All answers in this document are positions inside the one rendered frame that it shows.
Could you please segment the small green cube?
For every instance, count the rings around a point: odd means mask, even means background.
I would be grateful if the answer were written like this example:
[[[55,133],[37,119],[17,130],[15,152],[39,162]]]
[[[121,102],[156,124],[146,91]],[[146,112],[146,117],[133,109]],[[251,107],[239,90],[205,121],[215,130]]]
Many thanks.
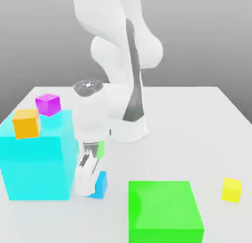
[[[97,146],[96,157],[98,160],[100,160],[101,158],[104,157],[104,155],[105,155],[105,141],[102,140],[99,142]]]

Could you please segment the large cyan box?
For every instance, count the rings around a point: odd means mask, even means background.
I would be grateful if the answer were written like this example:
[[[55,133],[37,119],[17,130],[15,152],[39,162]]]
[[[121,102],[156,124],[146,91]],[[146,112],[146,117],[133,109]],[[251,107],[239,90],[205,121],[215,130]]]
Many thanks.
[[[11,113],[0,124],[0,170],[11,201],[68,200],[77,165],[72,112],[41,115],[38,138],[17,140]]]

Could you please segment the large green box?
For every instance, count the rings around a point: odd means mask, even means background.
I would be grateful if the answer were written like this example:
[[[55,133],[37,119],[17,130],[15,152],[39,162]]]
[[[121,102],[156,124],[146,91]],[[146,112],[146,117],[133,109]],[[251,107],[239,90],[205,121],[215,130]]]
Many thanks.
[[[203,236],[188,181],[129,181],[129,243],[202,243]]]

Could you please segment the small yellow cube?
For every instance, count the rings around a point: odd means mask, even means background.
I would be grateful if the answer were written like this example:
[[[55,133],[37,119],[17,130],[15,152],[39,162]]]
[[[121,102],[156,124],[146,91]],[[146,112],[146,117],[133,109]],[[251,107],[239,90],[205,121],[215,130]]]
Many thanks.
[[[239,203],[242,185],[240,180],[224,178],[221,198],[225,201]]]

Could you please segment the small orange cube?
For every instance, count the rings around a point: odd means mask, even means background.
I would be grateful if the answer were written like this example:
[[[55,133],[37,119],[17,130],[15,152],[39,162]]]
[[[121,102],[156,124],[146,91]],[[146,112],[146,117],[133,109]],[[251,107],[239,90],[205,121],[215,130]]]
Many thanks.
[[[38,110],[17,110],[12,117],[16,139],[36,138],[40,136],[41,122]]]

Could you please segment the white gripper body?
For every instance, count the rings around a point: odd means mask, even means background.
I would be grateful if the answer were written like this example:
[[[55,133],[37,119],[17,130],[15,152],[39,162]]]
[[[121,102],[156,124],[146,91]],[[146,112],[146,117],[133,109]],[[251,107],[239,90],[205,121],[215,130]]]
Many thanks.
[[[95,193],[95,183],[100,173],[99,160],[92,152],[85,152],[75,169],[75,191],[81,196]]]

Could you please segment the small blue cube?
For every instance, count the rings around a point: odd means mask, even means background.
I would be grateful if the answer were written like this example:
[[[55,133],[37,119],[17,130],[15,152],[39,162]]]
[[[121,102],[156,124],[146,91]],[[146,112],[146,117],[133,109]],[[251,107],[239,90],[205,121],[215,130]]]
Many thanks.
[[[90,198],[102,199],[107,189],[107,174],[106,171],[101,171],[95,183],[95,193],[91,194]]]

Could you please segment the small magenta cube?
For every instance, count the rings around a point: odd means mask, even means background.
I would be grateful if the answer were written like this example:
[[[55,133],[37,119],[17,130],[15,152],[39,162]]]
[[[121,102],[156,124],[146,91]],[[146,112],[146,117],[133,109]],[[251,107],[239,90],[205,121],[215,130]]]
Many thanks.
[[[36,107],[41,115],[51,117],[61,111],[60,97],[46,93],[35,99]]]

